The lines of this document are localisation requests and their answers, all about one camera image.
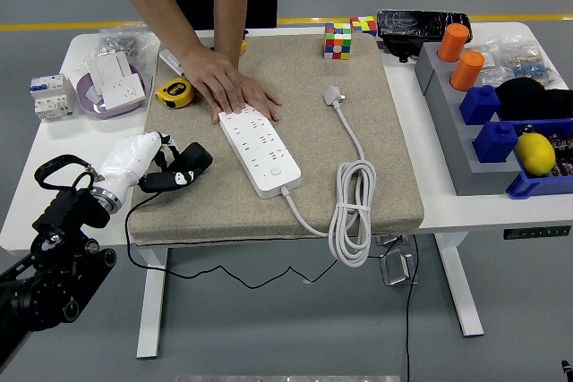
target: gray floor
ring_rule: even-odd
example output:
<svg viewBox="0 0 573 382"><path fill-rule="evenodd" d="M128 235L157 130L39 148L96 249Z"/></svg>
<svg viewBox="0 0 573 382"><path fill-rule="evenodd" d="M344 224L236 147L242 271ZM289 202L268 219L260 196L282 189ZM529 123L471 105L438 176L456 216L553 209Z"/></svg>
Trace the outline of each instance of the gray floor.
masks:
<svg viewBox="0 0 573 382"><path fill-rule="evenodd" d="M380 8L573 13L573 0L279 0L280 17ZM125 0L0 0L0 24L137 19ZM573 86L573 23L526 24ZM0 223L38 127L30 79L59 70L70 40L85 32L0 32ZM501 232L470 234L460 255L486 333L473 339L461 335L432 237L419 236L418 243L412 380L564 380L560 361L573 361L570 237L504 242ZM0 267L15 260L0 252ZM252 284L288 265L316 276L330 262L323 241L175 250L170 258L171 268L183 273L223 264ZM119 250L116 268L80 319L34 334L0 380L168 381L192 374L388 374L405 380L407 289L383 287L375 259L359 269L337 264L317 284L289 274L255 291L220 272L194 281L169 278L154 361L134 359L144 276Z"/></svg>

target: orange cup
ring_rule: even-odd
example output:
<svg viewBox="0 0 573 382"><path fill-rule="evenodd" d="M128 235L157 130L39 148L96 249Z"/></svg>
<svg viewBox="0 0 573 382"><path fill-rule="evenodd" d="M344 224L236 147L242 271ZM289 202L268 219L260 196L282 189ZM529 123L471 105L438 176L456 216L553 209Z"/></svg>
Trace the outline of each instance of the orange cup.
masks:
<svg viewBox="0 0 573 382"><path fill-rule="evenodd" d="M459 53L469 36L469 29L463 24L453 23L446 28L446 33L441 40L438 49L438 58L442 62L454 63L459 58Z"/></svg>
<svg viewBox="0 0 573 382"><path fill-rule="evenodd" d="M458 66L449 80L449 84L457 91L471 89L485 63L485 57L477 51L465 51L459 58Z"/></svg>

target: blue tray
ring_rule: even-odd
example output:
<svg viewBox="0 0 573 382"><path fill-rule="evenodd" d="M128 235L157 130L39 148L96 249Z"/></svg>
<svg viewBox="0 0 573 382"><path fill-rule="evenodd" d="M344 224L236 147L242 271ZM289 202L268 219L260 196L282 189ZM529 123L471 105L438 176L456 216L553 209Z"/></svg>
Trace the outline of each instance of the blue tray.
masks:
<svg viewBox="0 0 573 382"><path fill-rule="evenodd" d="M516 132L522 127L531 124L536 132L546 137L554 133L573 134L573 119L512 121L511 123ZM531 196L550 194L570 194L573 193L573 176L530 178L523 171L523 166L521 166L521 174L508 187L507 193L512 199L527 199Z"/></svg>

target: felt pad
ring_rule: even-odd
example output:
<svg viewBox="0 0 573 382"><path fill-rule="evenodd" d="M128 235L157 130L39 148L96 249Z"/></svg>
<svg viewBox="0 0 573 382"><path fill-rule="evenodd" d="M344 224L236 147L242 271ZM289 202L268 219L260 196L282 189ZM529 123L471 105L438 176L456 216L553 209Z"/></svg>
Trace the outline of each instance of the felt pad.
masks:
<svg viewBox="0 0 573 382"><path fill-rule="evenodd" d="M202 42L207 47L212 43ZM343 113L378 175L372 233L408 233L418 227L422 200L374 38L353 34L349 60L322 58L322 35L251 37L247 42L240 71L283 100L281 119L273 125L302 171L302 184L291 195L303 218L317 230L329 230L338 165L359 158L334 108L322 98L327 85L334 84L346 96ZM155 89L175 77L159 60ZM197 141L214 161L190 187L166 192L133 212L130 232L138 245L312 237L282 196L257 196L201 97L175 110L152 97L145 130L171 135L181 150ZM146 197L137 189L133 204Z"/></svg>

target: person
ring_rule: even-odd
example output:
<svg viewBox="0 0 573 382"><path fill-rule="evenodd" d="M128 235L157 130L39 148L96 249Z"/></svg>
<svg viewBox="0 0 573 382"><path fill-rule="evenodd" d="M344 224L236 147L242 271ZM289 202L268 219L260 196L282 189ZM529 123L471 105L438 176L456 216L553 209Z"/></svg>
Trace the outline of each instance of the person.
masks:
<svg viewBox="0 0 573 382"><path fill-rule="evenodd" d="M240 113L244 104L278 121L277 94L238 71L244 28L276 27L277 0L130 0L159 40L181 62L185 78L218 113ZM195 30L215 30L214 50Z"/></svg>

